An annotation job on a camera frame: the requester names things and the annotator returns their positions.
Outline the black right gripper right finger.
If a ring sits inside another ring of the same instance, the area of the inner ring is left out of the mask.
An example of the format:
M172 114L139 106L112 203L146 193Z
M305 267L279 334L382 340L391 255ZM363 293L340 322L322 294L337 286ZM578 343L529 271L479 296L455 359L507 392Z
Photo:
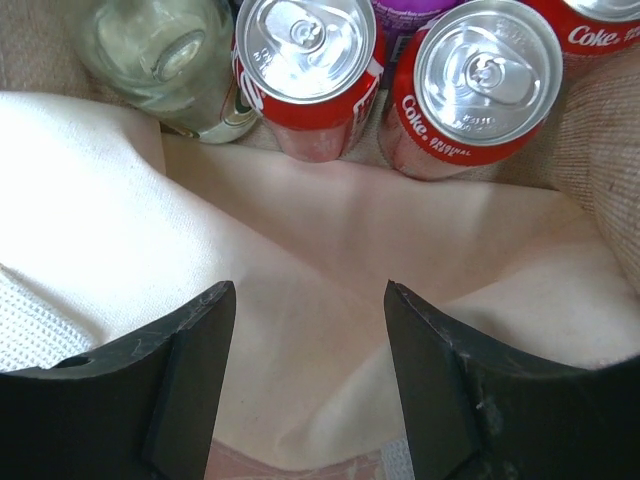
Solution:
M418 479L635 479L639 361L523 352L389 282L384 310Z

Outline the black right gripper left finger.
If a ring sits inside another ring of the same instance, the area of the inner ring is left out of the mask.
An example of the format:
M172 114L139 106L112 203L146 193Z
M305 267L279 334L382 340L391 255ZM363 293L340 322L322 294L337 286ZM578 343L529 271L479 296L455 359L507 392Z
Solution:
M49 369L1 377L5 479L201 479L236 313L219 282Z

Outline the canvas tote bag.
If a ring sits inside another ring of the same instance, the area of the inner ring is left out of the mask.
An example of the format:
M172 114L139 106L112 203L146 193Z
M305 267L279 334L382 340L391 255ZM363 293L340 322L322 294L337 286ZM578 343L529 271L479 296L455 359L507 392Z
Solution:
M432 183L205 145L118 106L54 1L1 5L1 377L101 347L229 281L205 475L413 472L386 327L399 283L523 352L639 361L639 53L572 85L532 161Z

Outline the clear glass bottle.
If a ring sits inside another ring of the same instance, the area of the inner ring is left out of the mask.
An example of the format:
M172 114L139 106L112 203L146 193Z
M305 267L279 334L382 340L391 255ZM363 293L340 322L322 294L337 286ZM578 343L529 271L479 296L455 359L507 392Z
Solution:
M67 1L84 66L127 103L205 143L234 141L257 116L232 70L227 1Z

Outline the purple soda can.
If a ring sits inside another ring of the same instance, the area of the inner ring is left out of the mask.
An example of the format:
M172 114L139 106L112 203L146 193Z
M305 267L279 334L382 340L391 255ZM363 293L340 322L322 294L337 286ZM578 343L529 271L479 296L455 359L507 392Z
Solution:
M385 70L381 88L389 90L399 57L414 33L438 15L460 4L458 0L373 0L384 32Z

